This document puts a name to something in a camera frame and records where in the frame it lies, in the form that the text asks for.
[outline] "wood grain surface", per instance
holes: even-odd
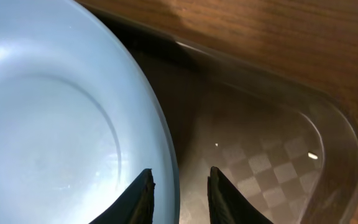
[[[358,0],[80,2],[323,90],[358,122]]]

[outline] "plate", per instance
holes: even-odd
[[[0,223],[89,223],[145,168],[178,220],[165,118],[118,39],[73,1],[0,1]]]

